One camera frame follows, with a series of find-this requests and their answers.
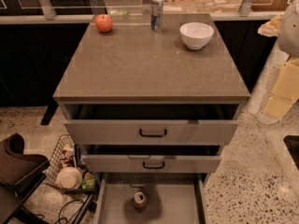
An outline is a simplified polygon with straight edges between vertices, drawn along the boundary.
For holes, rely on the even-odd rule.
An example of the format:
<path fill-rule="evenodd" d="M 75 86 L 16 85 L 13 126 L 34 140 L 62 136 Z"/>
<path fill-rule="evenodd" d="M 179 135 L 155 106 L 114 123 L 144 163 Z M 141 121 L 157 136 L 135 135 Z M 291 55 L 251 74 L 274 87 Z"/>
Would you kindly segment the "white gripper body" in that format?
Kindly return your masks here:
<path fill-rule="evenodd" d="M 299 99 L 299 59 L 279 68 L 278 78 L 263 112 L 270 118 L 281 119 Z"/>

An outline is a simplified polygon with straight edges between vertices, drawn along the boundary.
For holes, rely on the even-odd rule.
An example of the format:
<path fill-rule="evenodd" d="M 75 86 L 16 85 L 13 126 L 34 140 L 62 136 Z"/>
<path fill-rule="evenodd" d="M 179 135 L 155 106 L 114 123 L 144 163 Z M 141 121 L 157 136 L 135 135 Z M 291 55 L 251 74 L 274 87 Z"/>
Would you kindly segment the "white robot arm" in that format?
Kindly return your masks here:
<path fill-rule="evenodd" d="M 293 0 L 282 16 L 278 47 L 290 56 L 299 56 L 299 0 Z M 294 59 L 279 68 L 263 112 L 272 119 L 281 119 L 298 99 L 299 61 Z"/>

